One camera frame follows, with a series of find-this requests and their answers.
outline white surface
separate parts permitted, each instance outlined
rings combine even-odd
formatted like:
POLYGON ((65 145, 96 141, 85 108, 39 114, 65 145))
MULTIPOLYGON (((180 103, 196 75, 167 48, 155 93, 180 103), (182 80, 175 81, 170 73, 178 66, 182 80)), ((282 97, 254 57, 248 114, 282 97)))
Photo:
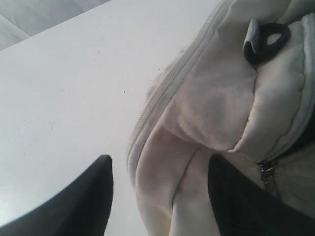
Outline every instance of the white surface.
POLYGON ((145 235, 125 149, 153 79, 218 0, 113 0, 0 52, 0 225, 113 158, 108 236, 145 235))

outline zipper pull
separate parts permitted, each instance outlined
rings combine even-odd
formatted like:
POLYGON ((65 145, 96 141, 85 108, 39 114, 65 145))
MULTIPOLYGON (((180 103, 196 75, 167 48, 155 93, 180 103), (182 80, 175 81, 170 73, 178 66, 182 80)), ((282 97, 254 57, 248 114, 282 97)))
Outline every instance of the zipper pull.
POLYGON ((261 167, 261 180, 264 184, 265 190, 276 198, 280 198, 277 182, 275 179, 275 164, 263 163, 261 167))

